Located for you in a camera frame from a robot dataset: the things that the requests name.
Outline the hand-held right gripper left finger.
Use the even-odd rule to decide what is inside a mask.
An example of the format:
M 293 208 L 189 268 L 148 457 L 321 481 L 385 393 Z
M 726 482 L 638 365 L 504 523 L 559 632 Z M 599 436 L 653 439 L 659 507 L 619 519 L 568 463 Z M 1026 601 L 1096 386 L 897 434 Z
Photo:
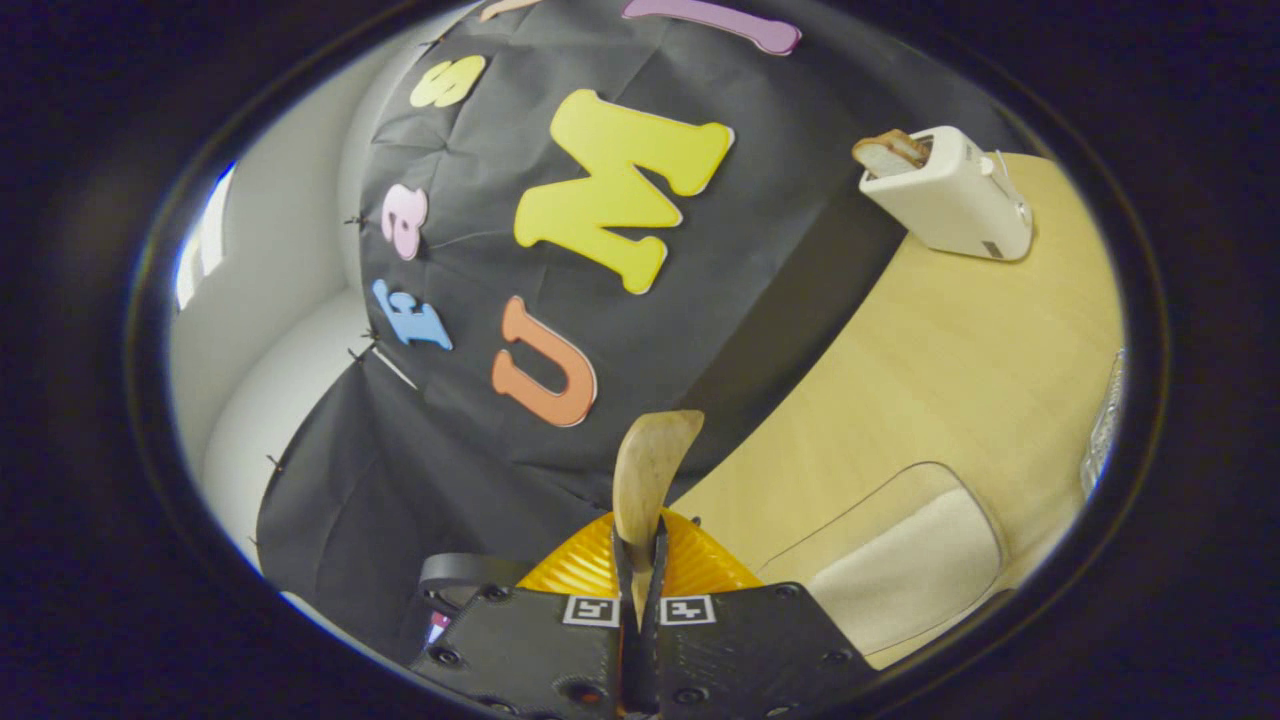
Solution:
M 621 594 L 611 514 L 538 565 L 438 553 L 419 589 L 435 612 L 411 664 L 419 676 L 515 719 L 621 719 L 623 637 L 635 624 Z

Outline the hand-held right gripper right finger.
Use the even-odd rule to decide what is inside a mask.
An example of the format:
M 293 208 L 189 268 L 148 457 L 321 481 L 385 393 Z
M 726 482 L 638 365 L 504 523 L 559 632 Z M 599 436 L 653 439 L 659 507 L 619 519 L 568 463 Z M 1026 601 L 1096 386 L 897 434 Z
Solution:
M 800 719 L 876 670 L 809 591 L 759 582 L 699 525 L 663 511 L 640 633 L 640 698 L 663 719 Z

